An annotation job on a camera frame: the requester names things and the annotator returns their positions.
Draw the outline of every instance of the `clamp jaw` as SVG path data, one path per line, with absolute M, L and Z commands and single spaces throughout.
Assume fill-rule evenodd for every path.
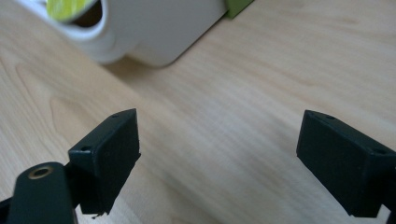
M 19 175 L 12 198 L 0 202 L 0 224 L 78 223 L 109 213 L 140 157 L 136 110 L 114 114 L 69 151 L 70 162 L 46 162 Z
M 396 223 L 396 152 L 339 119 L 305 111 L 297 156 L 350 216 Z

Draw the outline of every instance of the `light wood surface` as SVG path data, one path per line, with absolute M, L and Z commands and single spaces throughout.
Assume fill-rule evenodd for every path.
M 100 66 L 0 1 L 0 198 L 112 113 L 142 158 L 110 216 L 80 223 L 385 223 L 349 217 L 296 158 L 305 109 L 396 149 L 396 2 L 256 0 L 175 63 Z

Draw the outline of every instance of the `white cup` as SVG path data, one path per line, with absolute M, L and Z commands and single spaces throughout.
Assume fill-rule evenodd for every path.
M 173 62 L 227 11 L 224 0 L 101 0 L 92 27 L 54 21 L 40 0 L 16 0 L 99 63 L 125 55 L 152 66 Z

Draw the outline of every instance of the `white container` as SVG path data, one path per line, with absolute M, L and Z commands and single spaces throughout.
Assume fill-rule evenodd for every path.
M 102 19 L 83 28 L 52 20 L 37 1 L 16 1 L 99 63 L 128 54 L 152 66 L 174 61 L 227 11 L 224 0 L 101 0 Z

